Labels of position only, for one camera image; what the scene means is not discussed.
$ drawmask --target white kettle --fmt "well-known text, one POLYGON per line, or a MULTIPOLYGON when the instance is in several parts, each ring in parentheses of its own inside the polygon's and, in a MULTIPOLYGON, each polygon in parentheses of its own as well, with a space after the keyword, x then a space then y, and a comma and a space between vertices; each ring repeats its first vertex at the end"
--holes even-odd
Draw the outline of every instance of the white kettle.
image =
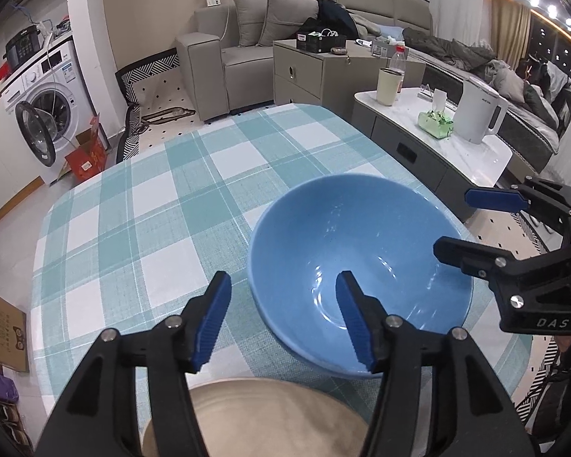
POLYGON ((453 130, 463 139, 481 144, 484 136, 496 134, 508 111, 508 101, 480 79, 463 81, 463 96, 452 119, 453 130))

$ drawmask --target tablecloth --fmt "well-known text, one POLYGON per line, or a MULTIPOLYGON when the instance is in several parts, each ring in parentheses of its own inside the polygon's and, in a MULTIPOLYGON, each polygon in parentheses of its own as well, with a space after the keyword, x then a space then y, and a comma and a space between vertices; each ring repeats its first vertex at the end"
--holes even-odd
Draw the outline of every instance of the tablecloth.
MULTIPOLYGON (((269 377, 330 393, 368 419, 379 380, 330 378, 294 359, 260 319, 245 273, 248 242, 265 208, 291 187, 340 172, 411 187, 472 236, 430 190, 372 141, 319 106, 285 105, 229 117, 142 152, 61 197, 44 219, 33 273, 33 361, 49 411, 102 329, 152 328, 202 294, 217 270, 233 298, 211 358, 191 386, 269 377)), ((513 392, 530 337, 505 334, 485 282, 474 280, 471 331, 513 392)), ((137 369, 140 425, 150 416, 137 369)))

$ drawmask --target water bottle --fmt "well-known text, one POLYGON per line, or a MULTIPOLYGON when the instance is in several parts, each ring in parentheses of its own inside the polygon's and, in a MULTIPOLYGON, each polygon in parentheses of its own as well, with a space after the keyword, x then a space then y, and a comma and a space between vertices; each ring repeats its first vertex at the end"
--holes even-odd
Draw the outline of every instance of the water bottle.
MULTIPOLYGON (((406 57, 404 56, 404 46, 398 44, 396 45, 396 52, 393 56, 389 59, 389 68, 391 70, 396 70, 401 72, 402 75, 406 73, 406 57)), ((404 79, 400 82, 399 88, 397 89, 397 93, 400 94, 402 92, 402 84, 404 83, 404 79)))

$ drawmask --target washing machine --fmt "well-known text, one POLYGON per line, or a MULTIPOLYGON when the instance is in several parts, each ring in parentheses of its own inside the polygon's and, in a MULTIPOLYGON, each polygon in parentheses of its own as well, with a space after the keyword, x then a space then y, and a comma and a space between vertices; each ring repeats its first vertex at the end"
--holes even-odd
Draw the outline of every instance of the washing machine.
POLYGON ((76 135, 89 129, 94 117, 73 41, 50 49, 2 95, 6 111, 42 165, 44 183, 53 183, 62 174, 65 156, 79 146, 76 135))

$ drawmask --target drawer handle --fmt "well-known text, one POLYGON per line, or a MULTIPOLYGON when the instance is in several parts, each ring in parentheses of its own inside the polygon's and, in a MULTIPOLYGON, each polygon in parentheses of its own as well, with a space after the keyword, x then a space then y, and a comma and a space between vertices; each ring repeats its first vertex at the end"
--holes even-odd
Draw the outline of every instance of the drawer handle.
POLYGON ((406 146, 405 144, 402 144, 401 142, 397 145, 397 154, 402 155, 402 157, 406 160, 409 161, 412 165, 414 165, 414 163, 416 162, 416 153, 410 149, 408 146, 406 146))

